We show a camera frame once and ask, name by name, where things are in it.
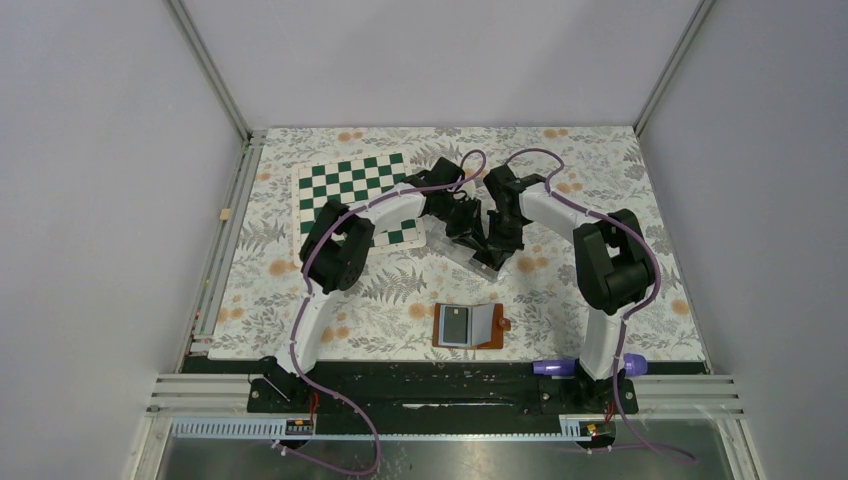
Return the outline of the brown leather card holder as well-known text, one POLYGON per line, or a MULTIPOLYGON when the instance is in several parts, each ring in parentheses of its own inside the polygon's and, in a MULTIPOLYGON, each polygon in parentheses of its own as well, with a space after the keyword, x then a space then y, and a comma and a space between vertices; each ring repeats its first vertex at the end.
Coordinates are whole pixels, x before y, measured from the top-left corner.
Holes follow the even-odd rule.
POLYGON ((504 314, 500 303, 458 305, 435 305, 432 346, 435 348, 463 350, 501 350, 504 348, 505 333, 511 330, 511 321, 504 314), (466 345, 442 342, 442 315, 446 306, 467 307, 469 310, 469 340, 466 345))

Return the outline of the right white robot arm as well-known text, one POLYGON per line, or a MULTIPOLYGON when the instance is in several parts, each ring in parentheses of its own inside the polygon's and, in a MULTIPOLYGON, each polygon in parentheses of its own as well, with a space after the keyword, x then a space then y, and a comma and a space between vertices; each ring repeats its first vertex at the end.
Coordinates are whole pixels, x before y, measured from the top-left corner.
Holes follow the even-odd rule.
POLYGON ((524 248, 523 228, 538 223, 566 241, 574 251, 578 289, 590 306, 585 341, 578 357, 586 377, 573 386, 575 402, 597 412, 613 398, 608 378, 618 370, 623 320, 618 310, 640 302, 656 280, 656 258, 648 252, 635 214, 620 210, 601 214, 578 205, 532 174, 517 177, 507 166, 492 169, 484 185, 495 202, 488 212, 487 252, 478 262, 494 271, 524 248))

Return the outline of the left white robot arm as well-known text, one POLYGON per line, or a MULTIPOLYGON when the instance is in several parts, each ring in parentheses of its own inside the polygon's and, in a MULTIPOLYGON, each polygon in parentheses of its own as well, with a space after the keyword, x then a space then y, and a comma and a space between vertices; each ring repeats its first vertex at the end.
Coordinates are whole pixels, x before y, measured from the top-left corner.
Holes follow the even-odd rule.
POLYGON ((431 169, 404 178, 373 199, 353 204, 330 200, 322 207, 299 253, 301 306, 289 338, 275 354, 287 372, 275 380, 271 392, 282 408, 296 411, 309 401, 311 387, 299 376, 314 367, 329 312, 361 277, 377 232, 405 220, 432 216, 444 224, 449 241, 475 254, 489 253, 480 201, 463 189, 486 167, 486 154, 479 149, 463 158, 473 155, 478 155, 482 164, 470 175, 462 163, 440 158, 431 169))

